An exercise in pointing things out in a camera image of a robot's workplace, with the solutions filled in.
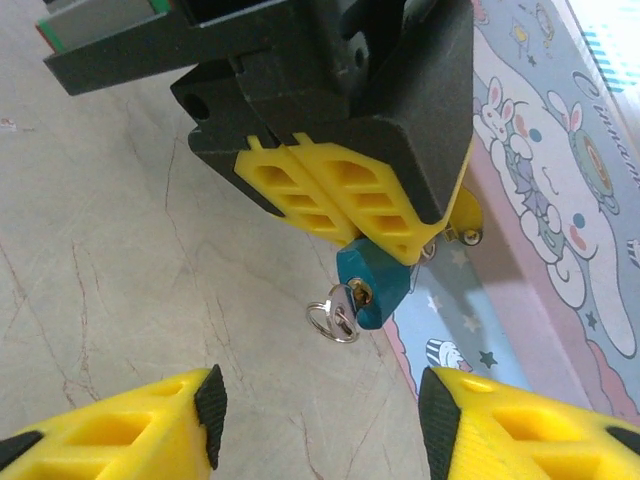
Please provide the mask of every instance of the brass screw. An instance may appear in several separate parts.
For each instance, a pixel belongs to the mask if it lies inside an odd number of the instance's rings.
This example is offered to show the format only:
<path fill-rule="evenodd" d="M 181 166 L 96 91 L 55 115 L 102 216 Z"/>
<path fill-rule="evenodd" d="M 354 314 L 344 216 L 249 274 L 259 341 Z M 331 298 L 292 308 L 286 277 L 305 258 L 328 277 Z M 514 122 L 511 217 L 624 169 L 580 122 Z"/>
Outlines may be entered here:
<path fill-rule="evenodd" d="M 356 308 L 366 307 L 373 301 L 373 290 L 361 278 L 352 278 L 347 282 L 353 291 L 353 299 L 356 302 Z"/>
<path fill-rule="evenodd" d="M 463 243 L 465 245 L 469 245 L 472 247 L 479 244 L 482 237 L 480 236 L 480 232 L 477 230 L 466 230 L 463 233 L 462 238 L 464 239 Z"/>

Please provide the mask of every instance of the key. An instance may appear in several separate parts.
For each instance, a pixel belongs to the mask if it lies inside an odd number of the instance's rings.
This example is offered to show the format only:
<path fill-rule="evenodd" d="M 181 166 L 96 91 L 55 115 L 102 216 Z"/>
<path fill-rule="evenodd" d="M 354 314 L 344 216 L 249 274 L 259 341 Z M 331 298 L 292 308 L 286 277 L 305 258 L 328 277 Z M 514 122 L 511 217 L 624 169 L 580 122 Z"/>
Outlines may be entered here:
<path fill-rule="evenodd" d="M 313 302 L 307 306 L 309 323 L 324 337 L 338 343 L 353 343 L 358 339 L 356 317 L 353 290 L 344 284 L 334 285 L 324 303 Z"/>

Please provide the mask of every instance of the teal padlock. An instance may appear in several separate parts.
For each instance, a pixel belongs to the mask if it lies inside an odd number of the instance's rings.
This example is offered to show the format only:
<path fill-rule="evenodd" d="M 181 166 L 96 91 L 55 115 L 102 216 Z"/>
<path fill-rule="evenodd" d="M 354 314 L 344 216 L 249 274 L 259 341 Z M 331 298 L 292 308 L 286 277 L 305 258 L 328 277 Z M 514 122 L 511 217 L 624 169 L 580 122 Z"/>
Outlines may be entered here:
<path fill-rule="evenodd" d="M 341 284 L 353 290 L 358 325 L 382 328 L 409 292 L 411 267 L 402 265 L 368 238 L 354 240 L 336 255 Z"/>

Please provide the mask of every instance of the gray tile floor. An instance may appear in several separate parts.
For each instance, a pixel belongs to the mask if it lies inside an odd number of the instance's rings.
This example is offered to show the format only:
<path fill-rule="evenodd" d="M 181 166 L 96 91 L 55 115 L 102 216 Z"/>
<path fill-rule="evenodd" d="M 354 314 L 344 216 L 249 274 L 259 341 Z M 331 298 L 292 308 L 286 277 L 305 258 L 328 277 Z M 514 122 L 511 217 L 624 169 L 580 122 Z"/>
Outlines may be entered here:
<path fill-rule="evenodd" d="M 219 363 L 216 479 L 426 478 L 384 335 L 340 346 L 305 323 L 335 250 L 190 153 L 180 72 L 70 98 L 41 61 L 44 5 L 0 8 L 0 118 L 17 130 L 0 130 L 0 437 Z"/>

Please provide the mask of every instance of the yellow 3d-printed part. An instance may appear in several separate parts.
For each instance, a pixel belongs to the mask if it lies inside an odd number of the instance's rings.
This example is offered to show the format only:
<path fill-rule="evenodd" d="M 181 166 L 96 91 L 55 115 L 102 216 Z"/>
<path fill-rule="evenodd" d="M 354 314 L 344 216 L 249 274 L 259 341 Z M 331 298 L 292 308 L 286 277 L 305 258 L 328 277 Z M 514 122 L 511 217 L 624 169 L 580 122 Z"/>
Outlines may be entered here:
<path fill-rule="evenodd" d="M 476 197 L 464 185 L 460 186 L 456 195 L 453 209 L 449 216 L 449 224 L 456 238 L 464 235 L 465 232 L 482 231 L 484 225 L 482 208 Z"/>
<path fill-rule="evenodd" d="M 265 149 L 257 137 L 247 140 L 250 150 L 238 154 L 234 170 L 284 213 L 283 221 L 341 246 L 358 236 L 353 222 L 286 146 Z"/>
<path fill-rule="evenodd" d="M 211 466 L 195 370 L 31 425 L 44 437 L 1 480 L 205 480 Z"/>
<path fill-rule="evenodd" d="M 313 143 L 305 134 L 294 137 L 299 145 L 289 148 L 304 168 L 364 235 L 404 265 L 417 263 L 422 248 L 447 226 L 471 152 L 444 217 L 427 225 L 389 165 L 340 145 Z"/>
<path fill-rule="evenodd" d="M 422 382 L 432 480 L 640 478 L 633 425 L 459 370 Z"/>

